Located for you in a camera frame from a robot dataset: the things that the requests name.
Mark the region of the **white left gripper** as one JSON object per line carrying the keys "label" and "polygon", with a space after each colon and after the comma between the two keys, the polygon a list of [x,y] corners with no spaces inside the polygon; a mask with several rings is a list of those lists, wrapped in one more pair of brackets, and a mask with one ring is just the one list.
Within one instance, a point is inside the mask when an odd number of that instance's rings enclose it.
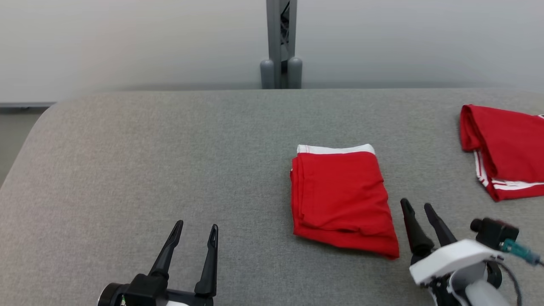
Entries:
{"label": "white left gripper", "polygon": [[[183,229],[183,221],[178,220],[159,252],[149,276],[169,279],[169,268],[174,249],[178,246]],[[218,274],[219,227],[214,224],[210,229],[207,242],[207,255],[200,280],[195,285],[195,293],[179,290],[167,290],[166,306],[212,306],[216,296]]]}

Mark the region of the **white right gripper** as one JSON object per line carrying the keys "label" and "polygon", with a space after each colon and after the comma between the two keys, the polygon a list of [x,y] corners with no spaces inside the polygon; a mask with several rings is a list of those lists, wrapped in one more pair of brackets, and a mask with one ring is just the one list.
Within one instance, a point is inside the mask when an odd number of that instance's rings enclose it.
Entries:
{"label": "white right gripper", "polygon": [[433,206],[430,203],[425,203],[425,213],[441,246],[435,252],[431,252],[434,243],[420,227],[410,202],[407,199],[401,199],[400,205],[412,254],[430,254],[409,267],[410,274],[416,285],[428,284],[433,279],[443,277],[456,270],[464,269],[492,257],[504,256],[503,252],[489,248],[476,240],[463,239],[457,241],[457,238],[443,219],[437,215]]}

